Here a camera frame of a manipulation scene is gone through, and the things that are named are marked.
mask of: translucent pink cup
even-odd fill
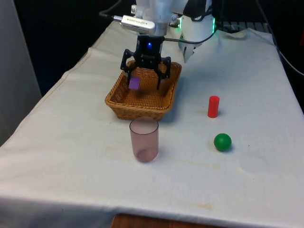
[[[133,154],[140,162],[150,162],[158,154],[158,122],[140,117],[130,123]]]

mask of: stain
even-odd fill
[[[193,162],[193,161],[183,161],[183,160],[177,160],[177,159],[170,159],[171,162],[176,162],[176,163],[182,163],[182,164],[187,164],[187,165],[196,165],[196,166],[205,166],[205,167],[212,167],[216,170],[220,170],[221,165],[218,163],[214,163],[212,165],[202,163],[202,162]]]
[[[209,150],[215,151],[214,142],[209,141],[207,147]]]
[[[212,167],[213,167],[214,169],[219,170],[219,169],[221,168],[221,165],[220,165],[220,164],[217,164],[217,163],[214,163],[214,164],[212,164]]]
[[[187,165],[209,166],[208,164],[201,163],[201,162],[195,162],[195,161],[194,162],[193,161],[183,161],[183,160],[176,160],[176,159],[172,159],[171,161],[183,163],[183,164],[187,164]]]
[[[206,210],[213,210],[213,206],[211,203],[206,203],[206,204],[197,204],[200,208],[204,208]]]

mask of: green ball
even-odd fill
[[[232,145],[232,140],[229,135],[227,134],[218,134],[214,139],[214,145],[217,150],[224,152],[229,150]]]

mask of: purple cube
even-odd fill
[[[141,83],[141,79],[139,77],[131,77],[129,89],[138,90],[140,83]]]

